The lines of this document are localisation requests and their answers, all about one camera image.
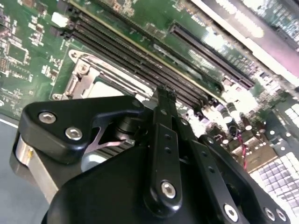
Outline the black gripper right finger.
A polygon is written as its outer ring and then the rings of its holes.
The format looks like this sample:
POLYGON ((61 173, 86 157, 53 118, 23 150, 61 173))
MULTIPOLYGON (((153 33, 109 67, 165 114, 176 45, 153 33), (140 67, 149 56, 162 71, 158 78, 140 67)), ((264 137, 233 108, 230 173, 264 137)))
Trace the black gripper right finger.
POLYGON ((213 224, 289 224, 287 213, 234 158, 209 135, 197 138, 178 115, 176 94, 168 93, 169 109, 183 151, 199 174, 213 224))

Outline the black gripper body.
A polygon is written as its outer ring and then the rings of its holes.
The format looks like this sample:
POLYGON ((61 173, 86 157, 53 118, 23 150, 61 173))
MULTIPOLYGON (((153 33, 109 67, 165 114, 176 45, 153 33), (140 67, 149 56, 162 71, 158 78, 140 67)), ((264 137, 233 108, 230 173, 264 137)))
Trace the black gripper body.
POLYGON ((171 217, 156 217, 143 194, 147 150, 130 149, 72 178, 54 196, 45 224, 215 224, 199 175, 180 163, 183 204, 171 217))

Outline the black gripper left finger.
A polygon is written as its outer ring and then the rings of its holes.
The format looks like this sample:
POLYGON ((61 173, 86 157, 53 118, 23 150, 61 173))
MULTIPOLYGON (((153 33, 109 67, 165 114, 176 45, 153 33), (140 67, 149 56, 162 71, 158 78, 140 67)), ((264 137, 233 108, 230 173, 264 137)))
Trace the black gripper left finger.
MULTIPOLYGON (((156 217, 173 216, 182 205, 178 136, 172 129, 168 93, 156 90, 157 106, 148 137, 125 150, 147 150, 143 199, 156 217)), ((144 107, 131 96, 33 103, 22 112, 20 134, 27 144, 58 164, 73 165, 87 150, 93 128, 143 114, 144 107)))

